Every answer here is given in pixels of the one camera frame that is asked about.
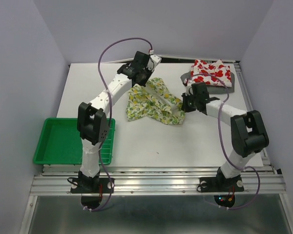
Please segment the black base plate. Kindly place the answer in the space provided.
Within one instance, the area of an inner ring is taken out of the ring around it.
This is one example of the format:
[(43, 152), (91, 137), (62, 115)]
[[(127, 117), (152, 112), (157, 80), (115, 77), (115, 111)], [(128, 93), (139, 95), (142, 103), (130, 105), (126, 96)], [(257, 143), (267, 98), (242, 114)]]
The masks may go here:
[(218, 179), (216, 177), (200, 177), (196, 190), (200, 193), (243, 192), (241, 177), (238, 179)]
[(114, 193), (114, 179), (95, 177), (92, 179), (81, 179), (69, 177), (70, 192), (72, 194), (108, 194)]

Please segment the red poppy print skirt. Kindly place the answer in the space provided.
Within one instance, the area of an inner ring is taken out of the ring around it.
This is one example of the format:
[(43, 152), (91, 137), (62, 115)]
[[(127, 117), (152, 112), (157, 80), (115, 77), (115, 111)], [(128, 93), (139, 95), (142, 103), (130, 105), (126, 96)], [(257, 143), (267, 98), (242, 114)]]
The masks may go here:
[(232, 87), (231, 70), (222, 60), (208, 63), (204, 60), (196, 59), (190, 69), (190, 78), (185, 84), (203, 82), (209, 86)]

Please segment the green plastic tray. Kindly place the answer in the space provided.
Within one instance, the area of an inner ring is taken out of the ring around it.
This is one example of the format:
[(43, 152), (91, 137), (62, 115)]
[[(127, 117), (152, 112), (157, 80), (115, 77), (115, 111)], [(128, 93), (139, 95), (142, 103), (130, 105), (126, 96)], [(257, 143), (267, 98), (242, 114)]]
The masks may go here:
[(47, 118), (33, 157), (37, 165), (80, 165), (82, 140), (76, 118)]

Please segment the grey folded skirt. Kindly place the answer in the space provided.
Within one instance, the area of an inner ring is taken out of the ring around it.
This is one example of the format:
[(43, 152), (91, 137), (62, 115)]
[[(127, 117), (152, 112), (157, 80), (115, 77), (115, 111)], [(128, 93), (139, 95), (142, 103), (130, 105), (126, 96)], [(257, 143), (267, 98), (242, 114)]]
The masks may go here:
[[(228, 88), (229, 93), (234, 93), (235, 91), (235, 76), (234, 73), (230, 73), (231, 75), (231, 87)], [(184, 73), (181, 75), (180, 79), (184, 82), (187, 78), (190, 78), (190, 72)], [(210, 94), (226, 94), (226, 89), (223, 86), (207, 86), (207, 90)]]

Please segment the aluminium front rail frame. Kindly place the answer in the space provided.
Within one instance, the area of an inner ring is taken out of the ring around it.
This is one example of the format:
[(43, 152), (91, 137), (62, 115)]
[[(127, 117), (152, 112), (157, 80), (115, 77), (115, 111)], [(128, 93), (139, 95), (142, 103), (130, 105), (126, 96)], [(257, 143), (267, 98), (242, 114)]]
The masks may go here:
[[(21, 223), (21, 234), (30, 230), (37, 199), (40, 196), (70, 195), (67, 178), (77, 176), (78, 165), (44, 165), (42, 172), (34, 177)], [(109, 167), (109, 173), (115, 178), (114, 195), (198, 195), (196, 188), (201, 177), (212, 177), (215, 167)], [(280, 196), (285, 217), (293, 233), (293, 214), (286, 195), (285, 180), (270, 165), (258, 168), (261, 194)]]

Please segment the lemon print skirt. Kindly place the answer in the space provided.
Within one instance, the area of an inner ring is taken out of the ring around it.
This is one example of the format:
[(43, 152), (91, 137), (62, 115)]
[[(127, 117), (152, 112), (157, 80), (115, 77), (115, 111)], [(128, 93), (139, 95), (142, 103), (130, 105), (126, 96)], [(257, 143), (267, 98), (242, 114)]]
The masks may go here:
[(149, 79), (145, 86), (136, 84), (128, 91), (127, 120), (143, 117), (165, 125), (181, 125), (185, 120), (182, 101), (169, 91), (161, 78)]

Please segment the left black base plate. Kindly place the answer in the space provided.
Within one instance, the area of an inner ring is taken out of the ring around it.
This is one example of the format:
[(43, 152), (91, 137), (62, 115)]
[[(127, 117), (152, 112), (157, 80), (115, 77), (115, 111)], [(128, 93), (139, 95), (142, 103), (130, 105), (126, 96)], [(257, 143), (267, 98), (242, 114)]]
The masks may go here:
[(114, 179), (95, 177), (92, 179), (81, 179), (69, 177), (70, 192), (72, 194), (108, 194), (114, 193)]

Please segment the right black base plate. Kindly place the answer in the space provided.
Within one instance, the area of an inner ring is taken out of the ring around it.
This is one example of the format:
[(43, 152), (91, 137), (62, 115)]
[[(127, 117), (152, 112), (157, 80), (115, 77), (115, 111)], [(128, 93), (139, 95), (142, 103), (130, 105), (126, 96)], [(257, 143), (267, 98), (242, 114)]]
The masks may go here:
[(218, 179), (216, 177), (200, 177), (196, 190), (200, 193), (243, 192), (241, 177), (238, 179)]

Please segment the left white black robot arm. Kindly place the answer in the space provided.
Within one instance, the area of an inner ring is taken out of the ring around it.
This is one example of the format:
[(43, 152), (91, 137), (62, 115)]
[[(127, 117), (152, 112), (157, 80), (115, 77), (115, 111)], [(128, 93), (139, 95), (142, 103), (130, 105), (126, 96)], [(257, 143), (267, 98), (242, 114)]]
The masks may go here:
[(71, 192), (95, 193), (100, 182), (100, 150), (109, 133), (109, 118), (113, 105), (134, 85), (145, 86), (161, 62), (154, 54), (136, 52), (132, 62), (123, 64), (113, 80), (89, 103), (78, 107), (77, 130), (82, 139), (82, 164), (77, 178), (72, 178)]

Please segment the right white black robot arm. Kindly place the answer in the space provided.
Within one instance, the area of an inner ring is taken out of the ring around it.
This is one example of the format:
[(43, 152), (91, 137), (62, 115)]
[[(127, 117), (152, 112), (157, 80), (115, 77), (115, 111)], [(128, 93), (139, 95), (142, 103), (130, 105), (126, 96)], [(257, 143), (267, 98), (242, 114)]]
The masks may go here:
[(227, 105), (224, 100), (210, 97), (207, 85), (193, 83), (182, 94), (182, 110), (186, 113), (199, 111), (206, 116), (217, 118), (217, 123), (230, 127), (233, 150), (225, 155), (226, 162), (214, 177), (200, 178), (198, 190), (202, 193), (226, 192), (230, 188), (244, 190), (241, 172), (248, 162), (269, 144), (269, 137), (261, 117), (254, 111), (244, 111)]

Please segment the right side aluminium rail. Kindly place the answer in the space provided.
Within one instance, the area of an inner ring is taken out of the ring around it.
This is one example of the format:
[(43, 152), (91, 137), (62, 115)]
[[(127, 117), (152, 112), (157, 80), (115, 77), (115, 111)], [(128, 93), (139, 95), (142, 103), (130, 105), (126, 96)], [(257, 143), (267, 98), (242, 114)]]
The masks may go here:
[[(242, 95), (244, 98), (244, 102), (246, 104), (246, 109), (248, 111), (251, 111), (254, 108), (252, 106), (251, 99), (250, 99), (250, 96), (249, 96), (249, 93), (248, 93), (248, 90), (246, 88), (246, 84), (245, 84), (245, 81), (243, 78), (242, 69), (240, 67), (240, 61), (235, 61), (233, 63), (233, 66), (234, 66), (234, 71), (235, 71), (235, 83), (239, 83), (239, 87), (241, 89), (241, 92), (242, 92)], [(282, 170), (280, 168), (278, 169), (278, 168), (274, 167), (274, 164), (272, 163), (266, 148), (264, 148), (262, 150), (261, 156), (262, 156), (262, 159), (264, 160), (264, 166), (269, 165), (272, 168), (272, 171), (274, 174), (283, 175)]]

